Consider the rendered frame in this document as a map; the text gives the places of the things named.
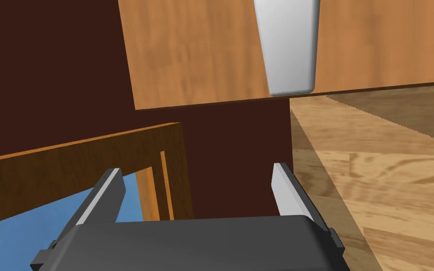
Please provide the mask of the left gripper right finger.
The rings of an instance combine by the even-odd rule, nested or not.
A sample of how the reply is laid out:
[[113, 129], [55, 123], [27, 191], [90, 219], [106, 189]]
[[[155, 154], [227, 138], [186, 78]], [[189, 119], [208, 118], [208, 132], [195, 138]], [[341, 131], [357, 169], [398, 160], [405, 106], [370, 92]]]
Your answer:
[[328, 231], [323, 217], [286, 163], [274, 163], [271, 188], [280, 215], [305, 215]]

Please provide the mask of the light wooden cupboard door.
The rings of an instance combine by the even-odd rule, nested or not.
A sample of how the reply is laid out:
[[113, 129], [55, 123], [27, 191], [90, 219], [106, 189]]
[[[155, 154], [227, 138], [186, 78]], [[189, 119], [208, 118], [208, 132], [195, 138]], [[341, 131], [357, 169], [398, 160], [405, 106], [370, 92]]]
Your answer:
[[[434, 0], [320, 0], [309, 94], [434, 83]], [[136, 110], [271, 96], [254, 0], [118, 0]]]

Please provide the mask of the wooden framed blue panel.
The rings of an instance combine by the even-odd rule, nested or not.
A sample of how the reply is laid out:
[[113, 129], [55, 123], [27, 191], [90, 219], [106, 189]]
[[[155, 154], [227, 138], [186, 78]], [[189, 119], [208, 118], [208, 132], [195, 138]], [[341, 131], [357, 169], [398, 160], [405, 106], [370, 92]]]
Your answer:
[[194, 217], [183, 127], [166, 123], [0, 156], [0, 271], [38, 251], [109, 168], [136, 174], [161, 220]]

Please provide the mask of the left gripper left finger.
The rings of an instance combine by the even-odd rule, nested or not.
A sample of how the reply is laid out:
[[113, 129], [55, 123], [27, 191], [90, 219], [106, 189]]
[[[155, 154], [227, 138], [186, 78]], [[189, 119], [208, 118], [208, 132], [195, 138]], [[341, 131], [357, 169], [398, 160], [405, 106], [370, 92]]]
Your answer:
[[125, 192], [121, 169], [108, 169], [63, 228], [57, 241], [60, 241], [76, 225], [115, 223]]

